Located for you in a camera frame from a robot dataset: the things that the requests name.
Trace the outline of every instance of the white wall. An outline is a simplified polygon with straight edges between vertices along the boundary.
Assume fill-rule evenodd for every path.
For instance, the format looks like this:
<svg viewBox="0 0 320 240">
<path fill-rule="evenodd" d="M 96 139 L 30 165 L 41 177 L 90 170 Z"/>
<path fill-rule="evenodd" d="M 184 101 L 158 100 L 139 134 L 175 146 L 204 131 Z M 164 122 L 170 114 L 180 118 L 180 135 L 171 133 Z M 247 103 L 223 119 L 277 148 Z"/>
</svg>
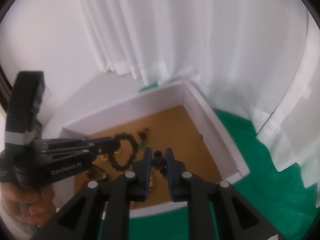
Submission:
<svg viewBox="0 0 320 240">
<path fill-rule="evenodd" d="M 16 0 L 0 25 L 0 62 L 9 82 L 19 70 L 43 70 L 52 92 L 38 118 L 46 122 L 100 71 L 78 0 Z"/>
<path fill-rule="evenodd" d="M 60 137 L 62 127 L 66 127 L 68 123 L 135 96 L 141 87 L 142 80 L 134 80 L 131 75 L 119 77 L 115 73 L 101 73 L 57 109 L 43 127 L 42 137 Z"/>
</svg>

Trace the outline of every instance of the white curtain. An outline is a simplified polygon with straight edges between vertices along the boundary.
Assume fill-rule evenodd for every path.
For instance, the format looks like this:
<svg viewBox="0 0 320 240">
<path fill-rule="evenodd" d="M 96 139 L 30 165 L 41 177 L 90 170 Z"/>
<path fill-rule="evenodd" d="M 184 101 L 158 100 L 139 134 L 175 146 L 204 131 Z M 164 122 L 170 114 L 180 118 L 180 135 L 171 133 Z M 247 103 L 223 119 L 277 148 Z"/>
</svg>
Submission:
<svg viewBox="0 0 320 240">
<path fill-rule="evenodd" d="M 188 77 L 250 119 L 278 171 L 320 185 L 320 32 L 300 0 L 80 0 L 101 71 Z"/>
</svg>

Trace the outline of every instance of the finger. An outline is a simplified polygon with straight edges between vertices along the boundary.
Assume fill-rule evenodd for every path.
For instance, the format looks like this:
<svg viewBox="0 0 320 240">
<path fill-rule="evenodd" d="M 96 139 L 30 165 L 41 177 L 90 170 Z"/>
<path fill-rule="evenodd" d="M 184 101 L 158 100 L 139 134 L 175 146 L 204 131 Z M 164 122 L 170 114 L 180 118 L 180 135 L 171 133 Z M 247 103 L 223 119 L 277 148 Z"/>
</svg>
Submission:
<svg viewBox="0 0 320 240">
<path fill-rule="evenodd" d="M 40 215 L 28 216 L 28 223 L 42 227 L 55 214 L 55 207 L 48 208 L 45 213 Z"/>
<path fill-rule="evenodd" d="M 49 216 L 54 215 L 56 212 L 56 207 L 52 202 L 41 201 L 38 203 L 31 204 L 29 206 L 29 213 L 32 216 L 39 216 L 47 214 Z"/>
<path fill-rule="evenodd" d="M 30 215 L 37 216 L 45 213 L 46 204 L 43 203 L 35 203 L 29 206 Z"/>
<path fill-rule="evenodd" d="M 44 200 L 52 201 L 54 199 L 54 190 L 52 185 L 47 185 L 40 189 L 41 197 Z"/>
<path fill-rule="evenodd" d="M 40 193 L 35 190 L 22 188 L 13 183 L 1 183 L 1 195 L 16 202 L 35 203 L 40 200 Z"/>
<path fill-rule="evenodd" d="M 21 223 L 26 223 L 27 218 L 21 214 L 20 208 L 17 202 L 9 200 L 9 199 L 2 199 L 3 207 L 5 211 L 13 218 L 18 220 Z"/>
</svg>

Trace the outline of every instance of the black chain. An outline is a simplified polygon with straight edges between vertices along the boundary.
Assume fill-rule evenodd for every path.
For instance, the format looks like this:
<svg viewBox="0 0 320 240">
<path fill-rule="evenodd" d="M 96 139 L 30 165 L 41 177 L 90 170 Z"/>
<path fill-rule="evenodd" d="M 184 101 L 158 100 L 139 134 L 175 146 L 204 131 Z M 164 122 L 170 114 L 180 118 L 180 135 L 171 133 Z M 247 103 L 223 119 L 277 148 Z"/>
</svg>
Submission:
<svg viewBox="0 0 320 240">
<path fill-rule="evenodd" d="M 127 140 L 130 142 L 131 147 L 132 147 L 132 154 L 130 155 L 129 159 L 127 160 L 125 165 L 120 165 L 115 157 L 114 157 L 114 152 L 108 153 L 109 155 L 109 162 L 111 166 L 116 170 L 116 171 L 126 171 L 127 169 L 130 168 L 130 166 L 133 164 L 133 161 L 137 158 L 137 153 L 138 153 L 138 148 L 139 145 L 137 141 L 134 139 L 132 134 L 128 133 L 120 133 L 116 134 L 114 136 L 115 140 Z"/>
</svg>

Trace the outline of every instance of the green cloth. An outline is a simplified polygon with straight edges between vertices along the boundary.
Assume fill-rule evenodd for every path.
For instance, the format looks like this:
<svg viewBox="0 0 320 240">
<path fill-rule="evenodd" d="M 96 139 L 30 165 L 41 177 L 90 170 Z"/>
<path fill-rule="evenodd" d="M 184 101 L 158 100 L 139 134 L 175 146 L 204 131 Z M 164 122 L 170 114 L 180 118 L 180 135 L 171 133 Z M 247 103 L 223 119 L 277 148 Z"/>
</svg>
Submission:
<svg viewBox="0 0 320 240">
<path fill-rule="evenodd" d="M 242 153 L 250 174 L 236 183 L 247 198 L 286 238 L 298 240 L 313 222 L 316 185 L 304 188 L 300 168 L 293 165 L 282 172 L 274 168 L 267 148 L 256 139 L 250 121 L 215 110 Z M 151 217 L 130 219 L 130 240 L 187 240 L 187 208 Z"/>
<path fill-rule="evenodd" d="M 151 85 L 149 86 L 146 86 L 146 87 L 143 87 L 139 90 L 139 92 L 143 92 L 143 91 L 147 91 L 147 90 L 150 90 L 150 89 L 153 89 L 153 88 L 157 88 L 158 87 L 158 83 L 155 82 L 155 83 L 152 83 Z"/>
</svg>

